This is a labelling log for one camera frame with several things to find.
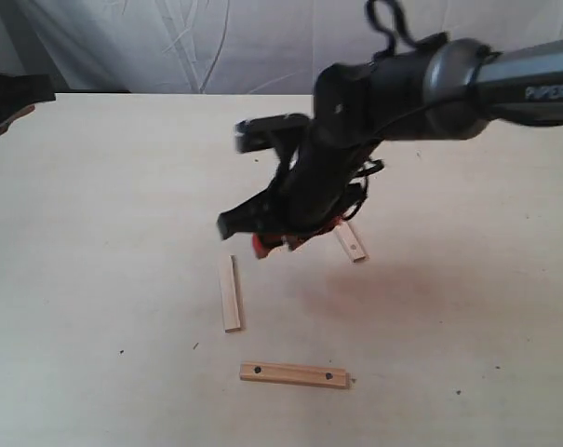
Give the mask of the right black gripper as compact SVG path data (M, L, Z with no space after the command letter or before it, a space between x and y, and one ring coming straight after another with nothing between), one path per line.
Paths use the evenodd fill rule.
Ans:
M379 140L372 113L374 81L382 64L333 64L315 82L314 114L297 140L273 148L279 166L267 189L219 214L222 240L253 234L258 260L285 248L293 252L331 231L366 197L352 180Z

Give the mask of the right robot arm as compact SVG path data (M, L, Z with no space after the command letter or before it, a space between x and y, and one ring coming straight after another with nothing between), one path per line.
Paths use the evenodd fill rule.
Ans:
M563 40L497 53L474 39L424 42L359 65L336 63L316 79L311 115L245 120L241 153L274 150L275 176L257 195L222 212L222 239L252 237L258 258L299 248L351 220L384 164L383 142L464 141L502 120L563 126Z

